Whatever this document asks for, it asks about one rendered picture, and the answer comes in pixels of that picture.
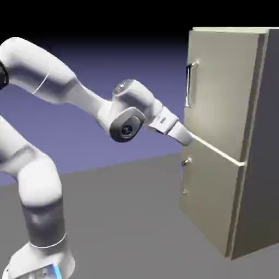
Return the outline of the short beige cabinet door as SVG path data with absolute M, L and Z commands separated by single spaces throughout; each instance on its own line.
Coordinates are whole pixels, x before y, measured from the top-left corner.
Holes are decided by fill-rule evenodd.
M 179 207 L 223 255 L 228 254 L 235 193 L 243 162 L 232 162 L 194 139 L 183 148 L 182 160 L 192 158 L 187 189 Z

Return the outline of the beige painted cabinet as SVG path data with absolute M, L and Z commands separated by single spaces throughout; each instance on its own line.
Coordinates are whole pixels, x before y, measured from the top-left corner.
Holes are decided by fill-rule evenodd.
M 225 256 L 237 259 L 279 243 L 279 27 L 194 29 L 265 34 L 241 161 L 245 165 L 235 193 L 228 254 Z M 191 134 L 192 140 L 198 140 L 232 162 L 238 162 Z

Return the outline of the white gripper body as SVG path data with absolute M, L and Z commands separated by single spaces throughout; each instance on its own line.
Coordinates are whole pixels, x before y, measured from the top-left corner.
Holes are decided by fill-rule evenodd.
M 179 121 L 170 129 L 167 136 L 173 138 L 182 146 L 188 146 L 192 140 L 192 136 L 187 128 Z

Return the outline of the tall beige cabinet door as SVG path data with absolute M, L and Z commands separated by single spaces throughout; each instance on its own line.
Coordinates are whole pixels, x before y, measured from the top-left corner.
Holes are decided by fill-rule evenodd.
M 261 33 L 194 29 L 189 34 L 187 62 L 198 60 L 199 66 L 186 127 L 238 162 L 244 159 L 264 42 Z

